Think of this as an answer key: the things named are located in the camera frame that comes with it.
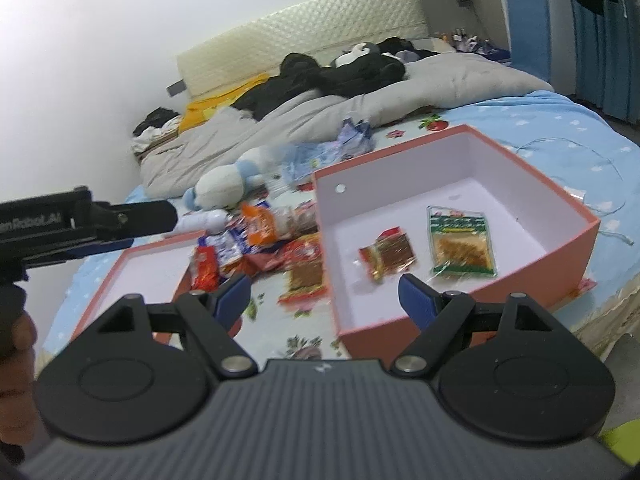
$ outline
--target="blanket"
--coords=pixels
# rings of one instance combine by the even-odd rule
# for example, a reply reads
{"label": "blanket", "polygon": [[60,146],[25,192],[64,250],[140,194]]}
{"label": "blanket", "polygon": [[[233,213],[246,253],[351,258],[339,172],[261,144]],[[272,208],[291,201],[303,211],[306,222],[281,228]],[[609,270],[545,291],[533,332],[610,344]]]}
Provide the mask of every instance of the blanket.
{"label": "blanket", "polygon": [[284,142],[335,140],[346,117],[388,124],[425,106],[456,108],[483,100],[523,96],[551,86],[476,54],[439,54],[406,65],[407,79],[345,99],[309,90],[261,121],[251,113],[220,108],[209,121],[146,156],[142,183],[150,198],[184,194],[207,171],[233,164],[247,150]]}

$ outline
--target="metal screw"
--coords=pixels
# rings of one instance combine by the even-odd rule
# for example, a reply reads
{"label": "metal screw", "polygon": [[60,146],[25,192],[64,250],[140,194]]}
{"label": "metal screw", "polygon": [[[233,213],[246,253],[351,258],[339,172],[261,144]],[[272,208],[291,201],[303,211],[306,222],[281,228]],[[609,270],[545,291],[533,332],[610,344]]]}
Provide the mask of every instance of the metal screw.
{"label": "metal screw", "polygon": [[427,367],[427,361],[417,355],[403,355],[396,359],[396,368],[403,372],[419,372]]}
{"label": "metal screw", "polygon": [[222,359],[222,367],[229,373],[245,372],[253,365],[251,359],[243,355],[231,355]]}

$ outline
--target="blue curtain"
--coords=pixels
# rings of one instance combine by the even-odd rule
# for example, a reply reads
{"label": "blue curtain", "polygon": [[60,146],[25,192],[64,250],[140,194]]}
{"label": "blue curtain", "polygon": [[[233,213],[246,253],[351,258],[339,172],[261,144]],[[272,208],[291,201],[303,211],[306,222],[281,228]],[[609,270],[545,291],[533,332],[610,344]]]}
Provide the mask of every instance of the blue curtain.
{"label": "blue curtain", "polygon": [[576,95],[604,113],[640,118],[640,9],[636,0],[605,0],[599,16],[571,0],[575,23]]}

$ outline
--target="pink box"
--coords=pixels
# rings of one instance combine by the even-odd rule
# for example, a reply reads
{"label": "pink box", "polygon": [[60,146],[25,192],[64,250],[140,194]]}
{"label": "pink box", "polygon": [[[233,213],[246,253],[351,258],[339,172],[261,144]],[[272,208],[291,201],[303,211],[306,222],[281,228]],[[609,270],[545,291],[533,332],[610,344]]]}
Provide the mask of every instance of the pink box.
{"label": "pink box", "polygon": [[[358,248],[386,229],[407,233],[409,272],[436,290],[501,302],[522,291],[550,308],[580,282],[600,220],[544,174],[466,124],[316,171],[318,221],[334,321],[354,358],[388,365],[417,335],[398,302],[400,275],[374,284]],[[497,276],[433,277],[428,207],[481,211]]]}

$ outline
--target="quilted headboard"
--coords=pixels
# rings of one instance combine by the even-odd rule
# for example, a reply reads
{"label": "quilted headboard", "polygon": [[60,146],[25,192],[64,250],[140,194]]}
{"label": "quilted headboard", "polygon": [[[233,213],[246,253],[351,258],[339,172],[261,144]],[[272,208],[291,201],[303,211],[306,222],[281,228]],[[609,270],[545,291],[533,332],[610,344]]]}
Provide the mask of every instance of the quilted headboard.
{"label": "quilted headboard", "polygon": [[178,55],[189,92],[200,97],[261,72],[289,52],[327,64],[355,43],[427,37],[420,0],[311,0],[240,25]]}

